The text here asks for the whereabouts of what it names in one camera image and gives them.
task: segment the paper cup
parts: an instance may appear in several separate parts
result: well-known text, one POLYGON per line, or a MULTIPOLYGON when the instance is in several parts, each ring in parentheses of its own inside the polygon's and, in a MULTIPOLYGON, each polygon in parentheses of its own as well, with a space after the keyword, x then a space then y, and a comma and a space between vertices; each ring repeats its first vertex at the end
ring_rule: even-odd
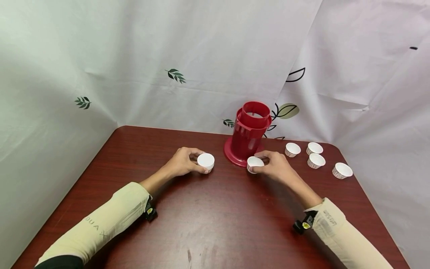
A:
POLYGON ((323 152, 323 147, 315 142, 311 142, 307 145, 306 153, 311 155, 312 153, 321 154, 323 152))
POLYGON ((285 145, 285 155, 290 158, 295 157, 301 151, 300 147, 295 143, 287 143, 285 145))
POLYGON ((326 164, 326 160, 323 156, 317 153, 311 153, 309 155, 309 159, 307 160, 307 164, 310 168, 317 169, 326 164))
POLYGON ((246 163, 246 169, 248 170, 248 172, 250 172, 251 174, 256 174, 254 172, 249 171, 250 167, 253 166, 264 166, 264 162, 257 157, 251 156, 248 158, 247 163, 246 163))
POLYGON ((197 157, 197 164, 203 166, 204 168, 209 170, 209 172, 211 172, 212 168, 214 168, 215 158, 214 156, 212 156, 212 154, 203 153, 200 154, 199 157, 197 157))
POLYGON ((332 170, 332 173, 338 179, 344 179, 349 176, 352 176, 353 174, 351 167, 347 166, 344 163, 336 163, 335 167, 332 170))

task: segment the red base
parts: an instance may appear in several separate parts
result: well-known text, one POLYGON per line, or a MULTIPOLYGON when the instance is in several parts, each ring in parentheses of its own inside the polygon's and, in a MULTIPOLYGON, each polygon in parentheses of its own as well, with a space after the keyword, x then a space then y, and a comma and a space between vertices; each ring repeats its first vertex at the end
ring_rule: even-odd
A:
MULTIPOLYGON (((246 161, 251 156, 248 156, 246 159, 241 159, 241 158, 235 156, 233 154, 233 152, 231 152, 231 140, 232 140, 232 137, 229 137, 224 144, 224 155, 225 155, 225 157, 229 161, 231 161, 234 165, 239 166, 240 168, 246 168, 246 161)), ((264 149, 263 145, 260 144, 257 148, 257 152, 263 151, 263 149, 264 149)))

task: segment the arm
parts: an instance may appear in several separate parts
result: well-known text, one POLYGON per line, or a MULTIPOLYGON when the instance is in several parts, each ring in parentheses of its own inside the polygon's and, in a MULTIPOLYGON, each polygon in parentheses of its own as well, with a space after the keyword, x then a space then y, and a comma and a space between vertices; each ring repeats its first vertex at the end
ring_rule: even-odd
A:
POLYGON ((109 201, 50 246, 40 257, 36 269, 82 268, 99 249, 144 213, 150 193, 175 176, 191 171, 207 173, 193 160, 202 153, 196 148, 180 148, 154 175, 140 183, 131 182, 115 192, 109 201))
POLYGON ((345 218, 342 211, 329 199, 321 199, 291 168, 283 154, 263 151, 255 154, 268 158, 269 164, 252 167, 289 187, 300 200, 305 211, 318 211, 313 229, 319 238, 336 254, 348 269, 392 269, 379 251, 345 218))

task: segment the person's left hand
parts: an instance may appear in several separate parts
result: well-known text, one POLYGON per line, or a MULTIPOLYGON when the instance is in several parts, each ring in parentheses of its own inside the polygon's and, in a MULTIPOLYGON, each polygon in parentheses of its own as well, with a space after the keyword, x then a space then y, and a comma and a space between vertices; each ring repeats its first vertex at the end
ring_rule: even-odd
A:
POLYGON ((171 177, 183 176, 189 172, 196 171, 207 174, 209 171, 203 166, 197 165, 197 157, 205 153, 198 148, 178 148, 175 155, 162 167, 171 177))

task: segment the forearm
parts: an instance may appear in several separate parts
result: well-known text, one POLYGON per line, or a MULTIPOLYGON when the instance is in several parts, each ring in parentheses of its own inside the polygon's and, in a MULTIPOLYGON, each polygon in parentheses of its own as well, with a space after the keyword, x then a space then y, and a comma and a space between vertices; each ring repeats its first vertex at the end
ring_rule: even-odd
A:
POLYGON ((314 207, 323 202, 323 199, 298 175, 293 180, 289 180, 288 187, 299 199, 303 208, 314 207))
POLYGON ((153 194, 157 191, 161 186, 167 183, 170 179, 173 178, 171 171, 165 167, 162 167, 155 174, 148 177, 144 181, 139 184, 146 189, 149 194, 153 194))
POLYGON ((318 211, 313 230, 348 269, 392 268, 329 199, 323 200, 298 175, 289 179, 288 187, 300 200, 305 211, 318 211))
POLYGON ((141 185, 129 183, 62 235, 48 248, 37 264, 62 255, 77 256, 85 264, 99 249, 144 213, 149 198, 149 193, 141 185))

